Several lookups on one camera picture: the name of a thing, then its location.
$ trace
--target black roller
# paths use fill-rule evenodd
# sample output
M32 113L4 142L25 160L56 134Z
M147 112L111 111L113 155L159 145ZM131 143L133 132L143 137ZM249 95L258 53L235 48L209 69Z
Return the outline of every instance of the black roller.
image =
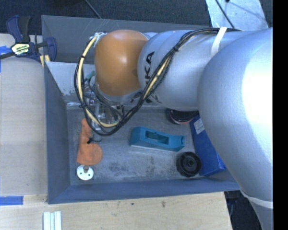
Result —
M200 158L193 152L179 154L176 162L178 172L185 177L195 176L202 168Z

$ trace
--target blue box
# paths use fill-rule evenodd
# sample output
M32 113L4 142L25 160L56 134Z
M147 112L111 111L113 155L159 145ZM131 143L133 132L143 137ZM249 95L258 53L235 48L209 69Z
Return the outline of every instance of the blue box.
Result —
M202 161L200 175L210 176L226 170L225 164L219 157L205 131L200 115L197 115L190 122L190 126L196 154Z

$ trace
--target white zip tie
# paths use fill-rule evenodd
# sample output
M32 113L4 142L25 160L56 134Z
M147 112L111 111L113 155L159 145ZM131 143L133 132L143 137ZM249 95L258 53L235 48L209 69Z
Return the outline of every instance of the white zip tie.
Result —
M92 40L93 37L96 37L96 41L94 42L93 47L96 47L97 42L105 35L106 35L106 33L95 33L94 36L91 36L90 40Z
M220 30L218 31L215 41L213 42L211 47L211 58L215 56L215 54L219 51L219 46L226 30L227 27L221 27Z
M240 190L240 191L241 191L242 195L245 198L247 198L250 202L252 202L256 205L268 208L268 209L273 209L273 201L264 201L264 200L258 199L256 197L247 196L242 190Z

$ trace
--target white label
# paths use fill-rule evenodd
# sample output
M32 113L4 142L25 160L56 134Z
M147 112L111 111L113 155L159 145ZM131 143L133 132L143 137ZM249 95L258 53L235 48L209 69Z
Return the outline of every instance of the white label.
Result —
M205 130L205 127L204 127L204 125L202 123L202 119L201 118L194 123L194 127L195 127L195 130L196 130L197 134L200 134L201 132L203 132Z

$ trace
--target gray bin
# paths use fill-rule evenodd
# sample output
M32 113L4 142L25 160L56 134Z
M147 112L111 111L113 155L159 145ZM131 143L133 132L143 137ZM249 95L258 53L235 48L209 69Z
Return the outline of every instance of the gray bin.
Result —
M82 108L73 89L73 74L90 36L95 32L131 29L146 32L200 29L202 26L146 23L42 16L44 39L53 36L58 45L56 62L45 65L48 203L176 196L196 193L239 190L228 171L209 177L183 177L176 170L180 152L195 151L190 126L169 121L166 109L144 105L117 133L103 137L100 146L103 160L92 166L94 177L82 181L76 175L78 137ZM94 68L93 50L88 54L85 71ZM185 136L185 147L178 153L129 146L136 126Z

